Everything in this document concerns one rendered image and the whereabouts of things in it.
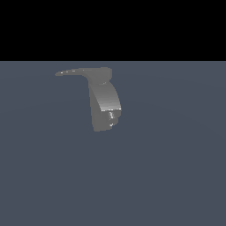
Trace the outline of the grey faucet body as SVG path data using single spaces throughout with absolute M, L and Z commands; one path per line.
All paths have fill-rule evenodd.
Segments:
M 116 89 L 109 81 L 89 81 L 92 125 L 95 132 L 111 130 L 121 116 L 121 103 Z

